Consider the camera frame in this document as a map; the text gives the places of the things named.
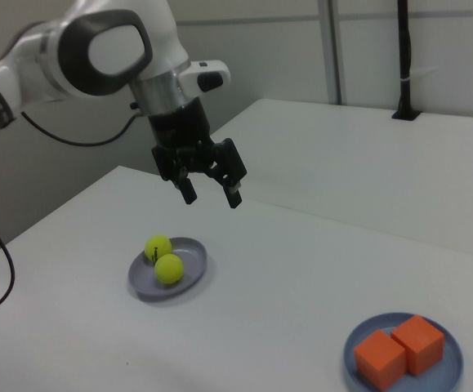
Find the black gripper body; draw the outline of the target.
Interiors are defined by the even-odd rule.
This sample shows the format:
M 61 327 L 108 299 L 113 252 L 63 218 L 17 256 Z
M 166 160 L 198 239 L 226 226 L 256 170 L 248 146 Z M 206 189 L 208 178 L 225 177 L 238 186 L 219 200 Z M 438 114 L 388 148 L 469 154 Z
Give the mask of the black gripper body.
M 149 117 L 156 146 L 154 161 L 164 180 L 179 180 L 188 173 L 211 174 L 210 124 L 199 98 L 168 114 Z

